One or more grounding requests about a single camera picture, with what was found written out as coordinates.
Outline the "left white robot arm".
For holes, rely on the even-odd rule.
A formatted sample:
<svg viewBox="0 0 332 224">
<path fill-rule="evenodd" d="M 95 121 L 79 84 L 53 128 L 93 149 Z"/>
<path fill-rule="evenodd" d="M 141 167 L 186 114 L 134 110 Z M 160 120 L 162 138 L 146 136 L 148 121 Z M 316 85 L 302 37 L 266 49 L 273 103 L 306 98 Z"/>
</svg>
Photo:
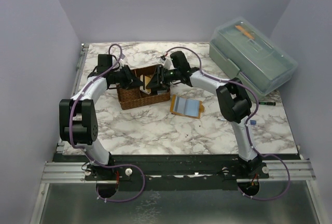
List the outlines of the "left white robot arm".
<svg viewBox="0 0 332 224">
<path fill-rule="evenodd" d="M 91 170 L 104 180 L 114 176 L 114 159 L 98 140 L 98 120 L 95 103 L 100 96 L 119 85 L 124 89 L 143 85 L 127 65 L 111 54 L 99 54 L 98 64 L 89 74 L 84 87 L 70 99 L 59 103 L 60 138 L 75 149 L 80 149 L 89 159 Z"/>
</svg>

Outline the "yellow leather card holder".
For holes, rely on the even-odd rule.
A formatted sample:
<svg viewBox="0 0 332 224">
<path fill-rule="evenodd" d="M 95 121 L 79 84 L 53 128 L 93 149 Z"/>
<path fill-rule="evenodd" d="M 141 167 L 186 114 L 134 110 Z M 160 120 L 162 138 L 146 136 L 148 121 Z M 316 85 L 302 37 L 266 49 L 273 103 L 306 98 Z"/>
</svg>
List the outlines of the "yellow leather card holder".
<svg viewBox="0 0 332 224">
<path fill-rule="evenodd" d="M 186 99 L 185 112 L 182 115 L 182 114 L 179 114 L 179 113 L 176 113 L 173 111 L 174 101 L 175 101 L 176 96 L 178 96 L 178 95 L 172 96 L 170 113 L 179 115 L 179 116 L 183 116 L 183 117 L 200 119 L 201 114 L 205 111 L 202 101 L 185 98 Z"/>
</svg>

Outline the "gold credit card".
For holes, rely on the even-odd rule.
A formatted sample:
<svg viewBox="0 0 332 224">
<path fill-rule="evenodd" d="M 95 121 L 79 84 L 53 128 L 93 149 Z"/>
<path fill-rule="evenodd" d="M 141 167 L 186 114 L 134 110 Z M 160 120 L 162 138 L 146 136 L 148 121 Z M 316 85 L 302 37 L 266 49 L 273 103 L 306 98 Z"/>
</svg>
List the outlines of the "gold credit card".
<svg viewBox="0 0 332 224">
<path fill-rule="evenodd" d="M 141 75 L 140 80 L 141 80 L 141 82 L 143 82 L 143 85 L 140 86 L 140 91 L 145 93 L 145 94 L 150 95 L 151 94 L 151 89 L 149 89 L 147 87 L 147 85 L 150 83 L 151 78 L 149 76 L 146 76 L 146 75 Z"/>
</svg>

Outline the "white silver credit card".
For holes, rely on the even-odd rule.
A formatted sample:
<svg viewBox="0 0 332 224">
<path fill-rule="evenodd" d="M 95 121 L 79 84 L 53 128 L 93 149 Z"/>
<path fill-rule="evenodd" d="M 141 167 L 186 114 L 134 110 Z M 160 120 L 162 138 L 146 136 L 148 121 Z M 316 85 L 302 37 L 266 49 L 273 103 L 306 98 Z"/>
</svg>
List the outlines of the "white silver credit card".
<svg viewBox="0 0 332 224">
<path fill-rule="evenodd" d="M 184 114 L 186 106 L 186 99 L 176 96 L 174 101 L 173 111 L 179 114 Z"/>
</svg>

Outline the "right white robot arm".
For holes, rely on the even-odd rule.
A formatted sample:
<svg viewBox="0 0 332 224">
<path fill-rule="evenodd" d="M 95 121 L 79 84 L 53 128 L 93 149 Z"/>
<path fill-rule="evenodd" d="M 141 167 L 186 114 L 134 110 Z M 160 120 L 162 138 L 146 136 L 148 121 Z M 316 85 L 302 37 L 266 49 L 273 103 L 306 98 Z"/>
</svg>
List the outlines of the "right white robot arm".
<svg viewBox="0 0 332 224">
<path fill-rule="evenodd" d="M 250 123 L 252 101 L 241 80 L 213 77 L 198 67 L 191 67 L 181 51 L 172 53 L 170 58 L 174 68 L 167 69 L 165 65 L 158 65 L 146 88 L 158 90 L 179 81 L 217 96 L 220 112 L 232 125 L 236 137 L 240 175 L 251 178 L 255 174 L 262 174 L 265 164 L 262 155 L 254 148 Z"/>
</svg>

